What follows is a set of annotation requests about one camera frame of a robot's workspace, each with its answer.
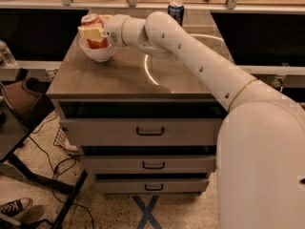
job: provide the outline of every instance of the blue tape x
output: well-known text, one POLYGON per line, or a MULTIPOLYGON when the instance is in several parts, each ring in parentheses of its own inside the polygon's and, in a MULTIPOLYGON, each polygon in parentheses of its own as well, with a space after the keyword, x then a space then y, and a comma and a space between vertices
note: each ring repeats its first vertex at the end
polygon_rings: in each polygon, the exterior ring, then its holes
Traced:
POLYGON ((147 207, 145 207, 144 202, 141 200, 139 196, 133 196, 133 200, 136 204, 140 207, 141 211, 143 212, 143 217, 140 220, 137 229, 144 228, 147 220, 151 223, 154 229, 162 229, 161 225, 156 221, 155 217, 152 214, 153 207, 156 204, 159 196, 152 196, 152 199, 147 207))

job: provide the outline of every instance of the bowl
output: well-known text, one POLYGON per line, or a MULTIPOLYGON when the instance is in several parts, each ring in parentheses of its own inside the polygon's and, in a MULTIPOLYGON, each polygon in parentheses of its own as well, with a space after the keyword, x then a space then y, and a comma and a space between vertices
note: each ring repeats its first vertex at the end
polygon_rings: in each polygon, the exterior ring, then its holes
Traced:
POLYGON ((116 47, 113 45, 109 45, 104 49, 91 49, 88 45, 87 39, 82 37, 79 40, 79 45, 83 52, 91 59, 94 59, 97 62, 105 62, 109 60, 115 52, 116 47))

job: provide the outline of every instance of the soda can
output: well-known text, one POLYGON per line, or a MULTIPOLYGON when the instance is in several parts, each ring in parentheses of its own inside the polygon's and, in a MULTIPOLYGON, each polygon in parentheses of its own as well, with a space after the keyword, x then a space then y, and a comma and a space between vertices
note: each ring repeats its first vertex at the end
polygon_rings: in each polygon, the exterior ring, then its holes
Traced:
POLYGON ((172 1, 168 6, 168 14, 182 27, 184 6, 180 2, 172 1))

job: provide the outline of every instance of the drawer handle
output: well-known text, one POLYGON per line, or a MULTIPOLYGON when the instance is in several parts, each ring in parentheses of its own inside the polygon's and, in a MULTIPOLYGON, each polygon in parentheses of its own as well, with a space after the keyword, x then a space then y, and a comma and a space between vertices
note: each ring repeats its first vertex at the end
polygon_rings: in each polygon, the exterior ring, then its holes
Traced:
POLYGON ((150 192, 156 192, 156 191, 162 191, 163 190, 163 184, 160 184, 158 187, 157 186, 151 186, 148 184, 145 184, 145 190, 150 191, 150 192))
POLYGON ((161 128, 159 133, 142 133, 140 128, 137 127, 136 128, 136 133, 138 135, 145 135, 145 136, 161 136, 161 135, 164 135, 164 127, 161 128))
POLYGON ((142 162, 142 167, 147 170, 162 170, 165 168, 165 162, 162 162, 161 166, 158 164, 150 165, 150 164, 146 164, 145 162, 142 162))

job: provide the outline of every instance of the speckled floor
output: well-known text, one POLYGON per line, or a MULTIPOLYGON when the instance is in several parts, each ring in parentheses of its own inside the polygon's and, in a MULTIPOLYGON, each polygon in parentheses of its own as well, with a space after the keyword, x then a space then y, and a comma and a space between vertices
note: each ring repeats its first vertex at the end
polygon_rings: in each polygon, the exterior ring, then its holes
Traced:
MULTIPOLYGON (((51 121, 47 122, 36 134, 31 135, 41 149, 49 154, 53 168, 61 160, 69 158, 66 152, 53 145, 59 128, 59 117, 54 119, 55 117, 55 113, 51 113, 46 118, 46 120, 51 121)), ((16 155, 36 174, 52 177, 53 172, 47 155, 39 150, 30 139, 27 139, 24 144, 24 147, 15 152, 16 155)), ((68 169, 73 163, 74 160, 64 161, 59 165, 58 172, 61 173, 68 169)), ((60 176, 59 180, 74 184, 81 172, 82 167, 79 161, 76 161, 76 164, 60 176)), ((73 205, 71 207, 63 222, 63 228, 93 228, 93 219, 96 229, 217 229, 215 174, 211 175, 210 180, 206 192, 200 196, 194 194, 156 195, 155 197, 153 195, 105 196, 95 190, 92 178, 87 177, 74 201, 81 206, 73 205), (137 199, 144 203, 145 214, 138 206, 137 199), (155 205, 150 205, 150 202, 154 199, 156 201, 155 205)), ((0 204, 19 198, 31 198, 33 200, 32 207, 20 218, 25 223, 32 223, 40 219, 48 219, 53 222, 63 206, 55 198, 51 189, 22 178, 6 177, 1 173, 0 191, 0 204)), ((63 200, 67 197, 57 192, 55 194, 63 200)), ((47 223, 43 223, 38 228, 51 227, 47 223)))

